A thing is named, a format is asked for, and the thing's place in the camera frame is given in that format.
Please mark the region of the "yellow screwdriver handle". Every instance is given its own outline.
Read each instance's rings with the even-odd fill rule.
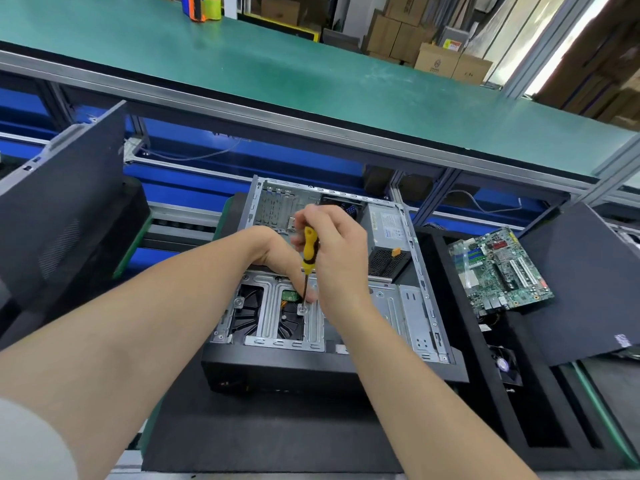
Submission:
[[[313,227],[305,227],[305,249],[302,251],[302,269],[305,274],[311,274],[311,271],[316,267],[316,257],[318,255],[318,248],[320,242],[318,241],[318,234]]]

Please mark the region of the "orange and blue object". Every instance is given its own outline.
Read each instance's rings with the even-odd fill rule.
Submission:
[[[220,20],[222,18],[222,1],[182,0],[182,11],[194,22]]]

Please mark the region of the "left arm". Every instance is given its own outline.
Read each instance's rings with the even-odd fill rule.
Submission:
[[[106,478],[219,322],[251,263],[292,279],[300,255],[254,226],[172,257],[0,353],[0,397],[66,441],[79,478]]]

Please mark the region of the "power supply vent grille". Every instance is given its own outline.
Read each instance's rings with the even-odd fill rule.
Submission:
[[[45,280],[49,279],[58,268],[60,261],[62,261],[67,253],[76,245],[79,239],[80,221],[74,219],[38,257],[40,271]]]
[[[369,275],[380,278],[394,279],[409,261],[411,253],[402,251],[395,258],[391,256],[391,250],[378,248],[369,255]]]

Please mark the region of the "person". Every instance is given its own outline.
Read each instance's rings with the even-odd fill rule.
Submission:
[[[340,332],[408,478],[537,478],[373,306],[366,231],[331,205],[299,211],[295,227],[306,225],[320,240],[319,297],[308,299],[319,298]],[[302,291],[303,234],[291,243],[296,250],[265,226],[242,230],[158,263],[2,351],[0,478],[104,480],[248,266],[268,266]]]

